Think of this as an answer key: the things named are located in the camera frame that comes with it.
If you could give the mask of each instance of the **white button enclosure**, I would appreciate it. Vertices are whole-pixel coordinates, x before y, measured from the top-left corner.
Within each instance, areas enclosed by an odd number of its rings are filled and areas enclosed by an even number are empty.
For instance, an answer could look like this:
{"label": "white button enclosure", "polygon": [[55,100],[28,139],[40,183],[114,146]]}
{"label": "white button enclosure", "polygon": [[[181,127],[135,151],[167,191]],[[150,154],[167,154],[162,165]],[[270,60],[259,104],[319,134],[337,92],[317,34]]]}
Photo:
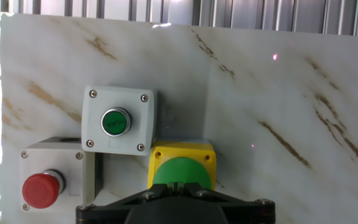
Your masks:
{"label": "white button enclosure", "polygon": [[[142,95],[147,95],[147,101],[142,101]],[[131,116],[131,128],[121,136],[108,136],[101,125],[103,114],[112,108],[123,108]],[[87,86],[82,110],[82,148],[88,152],[147,156],[154,143],[156,114],[155,90]],[[139,144],[144,145],[143,151],[138,150]]]}
{"label": "white button enclosure", "polygon": [[[29,146],[19,153],[20,190],[24,182],[33,174],[42,173],[47,169],[60,171],[66,182],[64,191],[56,202],[48,208],[30,207],[26,212],[65,213],[75,214],[79,205],[92,203],[95,198],[95,153],[85,152],[80,141],[60,141],[72,138],[50,138]],[[77,153],[82,153],[82,159],[77,159]],[[26,204],[22,191],[20,208]]]}

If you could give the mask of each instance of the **red mushroom button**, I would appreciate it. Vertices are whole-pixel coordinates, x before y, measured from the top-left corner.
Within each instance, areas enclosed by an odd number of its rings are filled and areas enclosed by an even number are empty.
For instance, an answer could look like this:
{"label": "red mushroom button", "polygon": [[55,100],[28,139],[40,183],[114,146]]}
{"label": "red mushroom button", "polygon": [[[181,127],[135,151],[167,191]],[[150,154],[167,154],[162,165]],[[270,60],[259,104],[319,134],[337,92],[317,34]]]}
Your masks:
{"label": "red mushroom button", "polygon": [[34,208],[47,208],[59,196],[59,181],[49,174],[34,174],[23,185],[24,200]]}

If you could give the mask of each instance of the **white marble surface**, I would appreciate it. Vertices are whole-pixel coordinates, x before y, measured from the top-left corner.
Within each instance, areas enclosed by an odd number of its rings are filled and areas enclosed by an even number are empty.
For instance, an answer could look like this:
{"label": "white marble surface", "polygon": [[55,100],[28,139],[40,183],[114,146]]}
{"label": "white marble surface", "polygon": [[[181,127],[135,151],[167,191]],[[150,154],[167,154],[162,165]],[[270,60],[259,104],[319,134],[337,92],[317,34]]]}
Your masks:
{"label": "white marble surface", "polygon": [[[80,136],[86,85],[157,88],[161,136],[209,139],[216,190],[276,202],[277,223],[358,223],[358,37],[0,15],[0,223],[21,211],[21,149]],[[146,157],[105,157],[96,199],[147,187]]]}

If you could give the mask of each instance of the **screw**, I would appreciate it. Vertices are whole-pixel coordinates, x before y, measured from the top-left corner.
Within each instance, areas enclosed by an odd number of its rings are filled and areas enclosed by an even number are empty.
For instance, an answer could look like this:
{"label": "screw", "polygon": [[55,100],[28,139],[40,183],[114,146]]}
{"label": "screw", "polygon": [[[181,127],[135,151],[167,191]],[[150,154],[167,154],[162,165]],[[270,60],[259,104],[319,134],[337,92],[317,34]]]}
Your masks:
{"label": "screw", "polygon": [[22,153],[20,153],[20,155],[25,159],[29,156],[29,153],[26,151],[22,151]]}
{"label": "screw", "polygon": [[94,145],[94,142],[92,140],[87,140],[86,146],[93,147],[93,145]]}
{"label": "screw", "polygon": [[84,154],[82,154],[82,152],[77,152],[77,154],[75,154],[75,157],[80,160],[82,158],[84,158]]}
{"label": "screw", "polygon": [[266,199],[266,198],[260,198],[260,199],[256,200],[256,202],[259,202],[262,205],[268,205],[268,204],[273,203],[272,200],[269,200],[269,199]]}
{"label": "screw", "polygon": [[98,95],[98,92],[96,90],[89,91],[89,96],[92,98],[95,98]]}
{"label": "screw", "polygon": [[137,150],[140,151],[140,152],[144,151],[144,145],[143,144],[138,144],[137,145]]}
{"label": "screw", "polygon": [[28,210],[30,210],[30,205],[24,204],[22,208],[23,208],[23,210],[28,211]]}
{"label": "screw", "polygon": [[150,200],[155,197],[155,194],[154,194],[154,192],[144,192],[142,194],[142,197],[145,198],[146,200]]}
{"label": "screw", "polygon": [[196,192],[197,197],[204,197],[204,196],[207,196],[208,194],[209,194],[209,192],[206,190],[199,190]]}
{"label": "screw", "polygon": [[147,96],[146,94],[143,94],[140,99],[142,100],[142,102],[146,103],[149,100],[149,96]]}

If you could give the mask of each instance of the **large green button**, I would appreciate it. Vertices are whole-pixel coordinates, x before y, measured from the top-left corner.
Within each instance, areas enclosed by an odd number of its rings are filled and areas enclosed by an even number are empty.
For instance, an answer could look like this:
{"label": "large green button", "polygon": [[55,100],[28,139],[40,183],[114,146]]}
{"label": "large green button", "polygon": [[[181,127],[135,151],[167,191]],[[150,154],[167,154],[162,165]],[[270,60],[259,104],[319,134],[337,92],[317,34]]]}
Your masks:
{"label": "large green button", "polygon": [[199,183],[206,189],[212,187],[208,171],[199,162],[187,157],[177,157],[164,162],[154,174],[153,184],[170,182]]}
{"label": "large green button", "polygon": [[119,136],[129,130],[131,118],[124,109],[113,108],[103,115],[101,123],[106,134]]}

